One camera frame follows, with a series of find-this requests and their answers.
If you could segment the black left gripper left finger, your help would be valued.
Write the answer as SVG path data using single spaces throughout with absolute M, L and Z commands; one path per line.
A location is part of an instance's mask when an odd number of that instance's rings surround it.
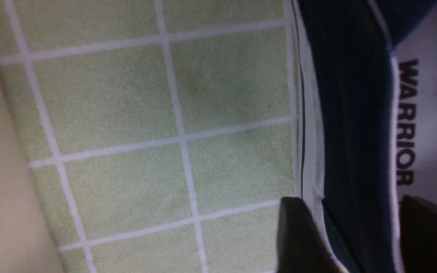
M 280 200 L 277 231 L 278 273 L 339 273 L 305 202 Z

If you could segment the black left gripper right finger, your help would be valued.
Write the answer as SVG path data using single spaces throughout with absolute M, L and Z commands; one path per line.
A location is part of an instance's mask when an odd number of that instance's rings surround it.
M 437 273 L 437 204 L 404 196 L 399 221 L 405 272 Z

